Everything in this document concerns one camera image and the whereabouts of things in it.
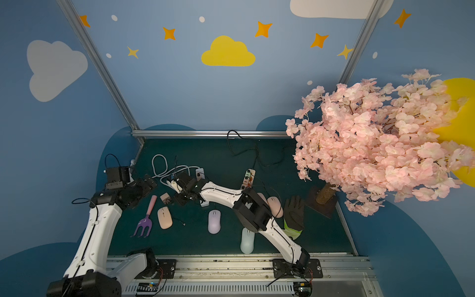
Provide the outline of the white power strip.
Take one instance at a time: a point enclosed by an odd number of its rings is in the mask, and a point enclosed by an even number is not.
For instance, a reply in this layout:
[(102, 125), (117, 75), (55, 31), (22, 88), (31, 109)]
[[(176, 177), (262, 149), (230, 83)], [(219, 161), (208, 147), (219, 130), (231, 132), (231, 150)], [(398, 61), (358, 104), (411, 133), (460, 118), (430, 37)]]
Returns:
[[(195, 175), (197, 179), (197, 184), (199, 186), (199, 190), (202, 190), (204, 185), (207, 183), (207, 180), (205, 179), (205, 173), (203, 168), (198, 168), (195, 170)], [(209, 206), (209, 202), (206, 201), (201, 194), (199, 194), (199, 202), (201, 207), (207, 207)]]

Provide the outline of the pink charger adapter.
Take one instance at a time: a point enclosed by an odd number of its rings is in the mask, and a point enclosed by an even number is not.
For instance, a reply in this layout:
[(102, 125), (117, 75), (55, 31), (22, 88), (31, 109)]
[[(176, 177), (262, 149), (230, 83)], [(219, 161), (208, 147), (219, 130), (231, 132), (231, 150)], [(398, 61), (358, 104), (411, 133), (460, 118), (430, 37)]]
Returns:
[(160, 199), (164, 205), (169, 205), (173, 203), (171, 196), (168, 193), (164, 193), (160, 196)]

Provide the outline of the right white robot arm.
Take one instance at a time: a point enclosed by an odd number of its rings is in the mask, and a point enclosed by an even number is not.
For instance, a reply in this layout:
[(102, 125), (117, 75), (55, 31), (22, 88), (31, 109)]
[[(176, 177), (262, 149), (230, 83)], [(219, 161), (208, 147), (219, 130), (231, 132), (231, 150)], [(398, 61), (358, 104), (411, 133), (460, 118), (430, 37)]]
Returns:
[(287, 261), (291, 274), (304, 277), (308, 272), (309, 253), (284, 233), (270, 206), (253, 188), (229, 189), (207, 179), (198, 181), (186, 172), (180, 172), (166, 184), (176, 191), (174, 200), (180, 205), (192, 200), (208, 201), (233, 209), (243, 227), (263, 235), (277, 248)]

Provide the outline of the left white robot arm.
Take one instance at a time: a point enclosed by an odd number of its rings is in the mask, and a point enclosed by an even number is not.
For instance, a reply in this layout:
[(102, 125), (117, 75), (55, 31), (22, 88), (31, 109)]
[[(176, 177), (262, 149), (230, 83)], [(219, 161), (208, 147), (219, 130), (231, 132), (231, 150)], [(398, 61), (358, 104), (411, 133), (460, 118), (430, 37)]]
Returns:
[(89, 220), (79, 248), (63, 278), (49, 284), (48, 297), (119, 297), (136, 277), (161, 276), (151, 248), (132, 251), (115, 269), (106, 269), (111, 240), (122, 213), (135, 207), (156, 185), (149, 176), (129, 184), (117, 182), (88, 200)]

